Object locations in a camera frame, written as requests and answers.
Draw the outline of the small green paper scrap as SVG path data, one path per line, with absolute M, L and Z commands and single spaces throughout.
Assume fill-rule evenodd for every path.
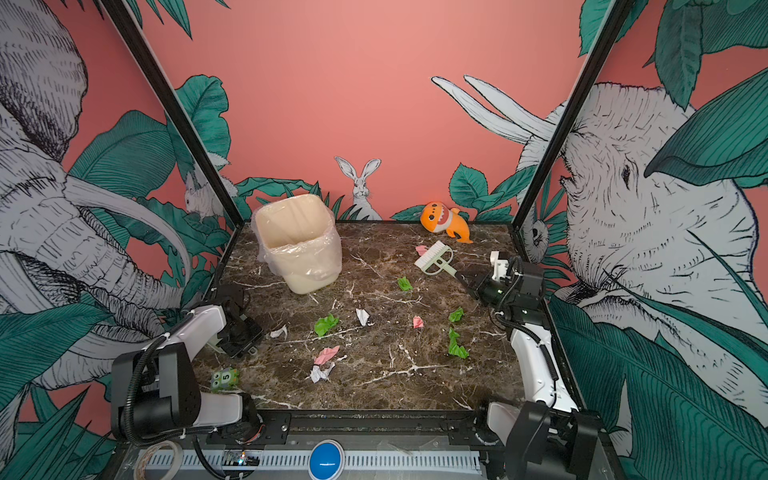
M 413 290 L 412 284 L 406 277 L 398 278 L 397 284 L 401 291 L 408 292 Z
M 464 314 L 465 314 L 464 309 L 462 307 L 459 307 L 449 314 L 449 321 L 451 323 L 457 323 L 462 320 Z

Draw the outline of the green hand brush white bristles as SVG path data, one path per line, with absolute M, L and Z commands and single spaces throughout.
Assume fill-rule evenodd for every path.
M 451 277 L 456 277 L 457 271 L 451 265 L 453 258 L 454 250 L 443 242 L 437 241 L 428 247 L 424 255 L 419 255 L 414 265 L 428 276 L 446 273 Z

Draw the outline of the long green paper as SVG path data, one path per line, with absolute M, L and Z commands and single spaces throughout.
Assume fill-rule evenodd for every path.
M 466 350 L 464 346 L 460 345 L 458 342 L 460 334 L 456 332 L 453 328 L 450 328 L 448 335 L 449 335 L 448 354 L 461 359 L 467 359 L 469 357 L 469 352 Z

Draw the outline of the beige bin with plastic liner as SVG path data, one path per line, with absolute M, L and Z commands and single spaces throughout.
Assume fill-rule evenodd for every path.
M 304 295 L 335 282 L 342 271 L 341 238 L 333 212 L 316 195 L 303 194 L 262 206 L 251 228 L 258 260 Z

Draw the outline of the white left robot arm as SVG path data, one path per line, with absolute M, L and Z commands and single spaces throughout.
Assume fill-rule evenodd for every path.
M 247 445 L 265 421 L 245 393 L 200 390 L 193 360 L 212 339 L 230 358 L 256 351 L 262 327 L 246 314 L 249 297 L 239 285 L 216 288 L 173 329 L 112 364 L 111 432 L 135 446 L 211 434 Z

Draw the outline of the white paper scrap left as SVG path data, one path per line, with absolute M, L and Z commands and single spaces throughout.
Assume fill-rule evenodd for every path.
M 288 328 L 286 325 L 283 325 L 279 329 L 273 330 L 269 333 L 269 337 L 271 339 L 279 339 L 282 338 L 283 340 L 286 340 L 288 338 Z

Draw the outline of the white paper scrap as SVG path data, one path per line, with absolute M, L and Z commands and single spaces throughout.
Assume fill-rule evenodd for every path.
M 356 316 L 361 326 L 367 326 L 370 314 L 365 309 L 356 309 Z
M 283 340 L 286 340 L 288 338 L 288 328 L 286 325 L 283 325 L 279 329 L 273 330 L 269 333 L 269 337 L 271 339 L 279 339 L 282 338 Z

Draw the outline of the green frog toy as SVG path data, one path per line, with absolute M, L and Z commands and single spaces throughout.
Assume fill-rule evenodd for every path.
M 239 384 L 239 371 L 235 368 L 226 368 L 212 373 L 210 389 L 212 392 L 235 391 L 240 388 Z

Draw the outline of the green crumpled paper left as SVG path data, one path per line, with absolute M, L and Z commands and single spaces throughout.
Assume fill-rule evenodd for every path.
M 339 323 L 339 319 L 333 314 L 329 314 L 326 317 L 320 318 L 314 325 L 314 331 L 319 338 L 322 338 L 328 334 Z

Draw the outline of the white crumpled paper front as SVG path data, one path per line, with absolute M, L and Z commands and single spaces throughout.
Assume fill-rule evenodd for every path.
M 321 380 L 328 380 L 334 367 L 334 362 L 328 362 L 325 365 L 314 365 L 310 372 L 310 379 L 313 383 L 318 383 Z

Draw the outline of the pink paper scrap front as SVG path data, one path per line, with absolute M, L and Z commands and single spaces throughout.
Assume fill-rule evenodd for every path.
M 339 345 L 337 345 L 335 347 L 332 347 L 332 348 L 324 348 L 320 352 L 320 354 L 315 358 L 314 364 L 316 366 L 325 365 L 326 363 L 331 361 L 338 354 L 339 350 L 340 350 L 340 346 Z

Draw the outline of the white paper scrap centre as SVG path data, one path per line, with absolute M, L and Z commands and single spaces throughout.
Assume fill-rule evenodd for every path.
M 370 314 L 365 309 L 356 309 L 356 316 L 361 326 L 367 326 Z

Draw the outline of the clear tape roll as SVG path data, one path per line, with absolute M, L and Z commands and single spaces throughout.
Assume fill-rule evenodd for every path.
M 162 480 L 174 479 L 181 470 L 184 451 L 180 444 L 166 440 L 150 446 L 139 454 L 133 470 L 133 480 L 146 480 L 147 471 L 154 467 L 163 467 Z

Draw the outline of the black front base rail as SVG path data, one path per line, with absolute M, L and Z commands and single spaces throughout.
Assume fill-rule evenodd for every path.
M 111 432 L 121 441 L 151 444 L 184 434 L 208 436 L 213 444 L 285 444 L 290 435 L 437 435 L 452 445 L 494 448 L 511 431 L 488 425 L 486 410 L 276 410 L 252 405 L 205 406 L 199 413 L 137 407 L 130 428 L 122 407 L 112 412 Z

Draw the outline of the black left corner frame post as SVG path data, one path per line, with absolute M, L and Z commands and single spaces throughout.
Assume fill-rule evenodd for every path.
M 162 104 L 165 113 L 169 116 L 172 125 L 178 131 L 182 143 L 190 151 L 196 164 L 208 180 L 226 214 L 233 221 L 235 228 L 242 228 L 245 224 L 244 219 L 231 199 L 231 195 L 225 189 L 189 115 L 181 105 L 176 91 L 170 85 L 167 75 L 140 31 L 137 20 L 129 10 L 127 3 L 125 1 L 105 0 L 100 1 L 100 4 L 130 50 L 144 77 Z

